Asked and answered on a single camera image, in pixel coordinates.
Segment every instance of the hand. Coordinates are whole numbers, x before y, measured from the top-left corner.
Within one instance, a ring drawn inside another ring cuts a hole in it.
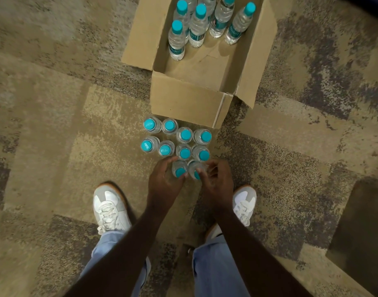
[[[167,181],[167,166],[177,159],[178,156],[169,156],[159,160],[149,177],[147,209],[163,217],[174,204],[187,177],[185,173],[172,183]]]
[[[227,160],[210,159],[205,162],[207,172],[198,169],[203,184],[203,199],[214,213],[233,211],[233,178]]]

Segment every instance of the water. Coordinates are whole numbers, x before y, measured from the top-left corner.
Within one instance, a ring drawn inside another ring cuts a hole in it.
[[[177,131],[177,141],[180,143],[189,143],[193,138],[193,131],[188,127],[181,127]]]
[[[235,0],[220,0],[215,8],[215,16],[209,26],[209,33],[214,38],[219,38],[225,32],[227,22],[233,15]]]
[[[192,148],[188,144],[179,144],[177,146],[176,155],[180,159],[188,159],[192,156]]]
[[[207,17],[206,31],[207,31],[208,27],[211,23],[212,14],[215,10],[216,0],[198,0],[198,4],[201,4],[201,3],[205,4],[205,6],[207,8],[207,14],[206,14],[206,17]]]
[[[192,14],[196,10],[197,0],[185,0],[185,1],[188,4],[189,16],[192,16]]]
[[[200,47],[204,42],[204,36],[206,35],[207,8],[204,4],[199,4],[196,7],[196,13],[192,15],[192,19],[189,24],[189,42],[194,48]]]
[[[186,37],[182,32],[182,22],[175,20],[172,22],[170,32],[168,32],[168,49],[174,60],[181,60],[185,55]]]
[[[173,135],[178,130],[178,123],[175,119],[168,118],[162,123],[162,131],[167,135]]]
[[[160,140],[157,137],[146,137],[141,143],[141,150],[152,153],[159,148]]]
[[[188,12],[188,4],[185,0],[179,0],[177,2],[177,8],[174,11],[174,20],[181,21],[183,30],[185,34],[185,44],[189,41],[189,23],[190,23],[190,14]]]
[[[200,175],[197,173],[196,169],[203,169],[203,170],[205,170],[206,167],[200,161],[191,160],[188,163],[188,172],[189,172],[189,175],[191,175],[191,177],[193,179],[195,179],[195,180],[200,180]]]
[[[192,149],[193,158],[198,161],[209,160],[209,150],[203,145],[195,145]]]
[[[157,149],[159,155],[162,157],[170,156],[174,154],[175,145],[170,140],[164,140],[159,144],[159,148]]]
[[[197,129],[193,134],[194,141],[200,145],[206,145],[211,141],[212,134],[207,129]]]
[[[188,171],[188,164],[184,160],[176,160],[172,163],[172,174],[179,178],[182,174]]]
[[[241,34],[249,27],[252,21],[253,13],[256,10],[254,3],[249,2],[234,17],[233,23],[226,31],[225,42],[229,45],[235,44],[241,37]]]
[[[143,121],[143,128],[149,133],[159,133],[162,130],[162,122],[150,115]]]

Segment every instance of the cardboard box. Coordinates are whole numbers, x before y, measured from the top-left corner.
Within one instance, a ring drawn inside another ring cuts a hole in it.
[[[256,5],[251,25],[235,45],[206,33],[200,48],[186,45],[180,61],[168,51],[178,0],[140,0],[122,62],[152,70],[153,114],[220,128],[233,95],[250,108],[262,79],[277,22],[269,0],[236,0],[234,14]]]

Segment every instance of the cardboard box flap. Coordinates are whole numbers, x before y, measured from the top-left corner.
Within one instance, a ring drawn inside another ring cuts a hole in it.
[[[152,113],[182,121],[220,128],[233,96],[174,79],[153,71]]]
[[[262,79],[274,37],[277,33],[277,21],[269,0],[264,0],[252,37],[251,46],[241,74],[236,96],[250,108],[255,105],[256,93]]]
[[[171,0],[139,0],[122,63],[153,69],[170,3]]]

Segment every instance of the pant leg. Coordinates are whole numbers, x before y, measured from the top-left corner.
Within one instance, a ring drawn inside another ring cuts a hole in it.
[[[223,235],[196,248],[192,265],[196,297],[249,297]]]
[[[80,277],[85,275],[102,257],[107,254],[113,246],[116,245],[118,241],[120,241],[124,237],[125,233],[122,231],[107,231],[101,235],[99,242],[93,249],[91,254],[91,259],[84,267]],[[144,263],[141,273],[138,277],[137,283],[134,287],[132,297],[137,297],[139,295],[139,291],[141,290],[142,285],[145,283],[147,269],[150,269],[150,265],[147,265],[148,260]]]

